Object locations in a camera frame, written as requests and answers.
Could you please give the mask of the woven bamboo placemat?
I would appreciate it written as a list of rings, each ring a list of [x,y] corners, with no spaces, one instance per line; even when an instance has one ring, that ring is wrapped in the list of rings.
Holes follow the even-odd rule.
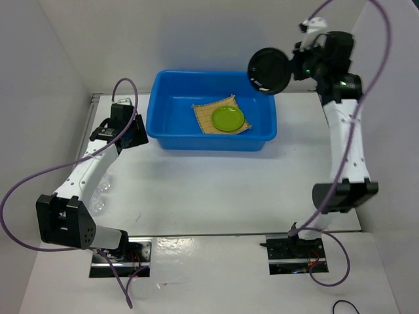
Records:
[[[239,106],[236,102],[236,96],[235,95],[230,95],[227,98],[215,101],[213,103],[207,103],[207,104],[203,104],[203,105],[193,105],[192,106],[192,108],[194,110],[194,115],[196,117],[196,120],[198,122],[198,125],[199,125],[200,130],[202,131],[202,133],[204,133],[204,134],[219,134],[219,135],[221,135],[221,134],[237,135],[237,134],[243,133],[243,132],[251,129],[251,124],[245,118],[245,122],[239,130],[232,131],[232,132],[225,132],[225,131],[217,130],[213,126],[213,124],[211,123],[211,114],[213,113],[213,111],[216,108],[221,107],[221,106],[225,106],[225,105],[229,105],[229,106],[239,108]]]

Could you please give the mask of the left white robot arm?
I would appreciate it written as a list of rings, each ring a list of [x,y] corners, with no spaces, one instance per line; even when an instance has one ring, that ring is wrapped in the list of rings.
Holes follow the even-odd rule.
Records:
[[[111,116],[91,134],[84,161],[51,195],[41,195],[35,208],[41,240],[76,249],[101,249],[115,261],[128,258],[135,246],[124,230],[99,226],[89,212],[94,192],[109,166],[124,149],[147,144],[141,115],[134,106],[113,103]]]

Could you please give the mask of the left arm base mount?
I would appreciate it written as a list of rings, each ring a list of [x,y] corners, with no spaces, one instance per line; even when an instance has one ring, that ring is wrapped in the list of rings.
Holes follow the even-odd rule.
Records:
[[[129,242],[128,250],[125,253],[102,249],[104,257],[94,251],[90,263],[89,278],[114,277],[107,260],[112,263],[121,278],[129,278],[131,275],[149,277],[153,239],[151,237],[131,237]]]

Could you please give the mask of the black round bowl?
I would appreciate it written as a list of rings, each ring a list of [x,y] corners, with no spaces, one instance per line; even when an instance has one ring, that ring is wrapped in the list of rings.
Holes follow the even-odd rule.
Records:
[[[250,59],[247,77],[256,91],[266,95],[283,92],[291,80],[291,62],[277,48],[262,48]]]

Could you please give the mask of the green round plate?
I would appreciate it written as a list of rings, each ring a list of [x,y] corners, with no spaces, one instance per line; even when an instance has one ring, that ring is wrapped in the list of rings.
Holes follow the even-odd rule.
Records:
[[[229,105],[218,107],[211,114],[211,123],[219,131],[232,132],[239,130],[244,122],[243,112],[239,108]]]

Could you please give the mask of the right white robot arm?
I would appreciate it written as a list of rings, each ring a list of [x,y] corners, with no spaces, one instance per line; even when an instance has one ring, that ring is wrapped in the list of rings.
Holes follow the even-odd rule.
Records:
[[[316,212],[306,222],[294,223],[288,233],[287,250],[294,257],[303,256],[333,218],[378,193],[378,183],[371,180],[363,150],[362,81],[349,72],[353,48],[352,34],[317,30],[307,31],[293,51],[295,80],[312,78],[317,83],[331,146],[331,182],[313,186]]]

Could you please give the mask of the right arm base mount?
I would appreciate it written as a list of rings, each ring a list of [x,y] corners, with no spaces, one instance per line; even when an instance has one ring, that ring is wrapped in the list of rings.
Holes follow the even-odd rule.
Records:
[[[329,271],[321,239],[302,240],[287,235],[267,235],[259,244],[266,249],[271,275],[327,273]]]

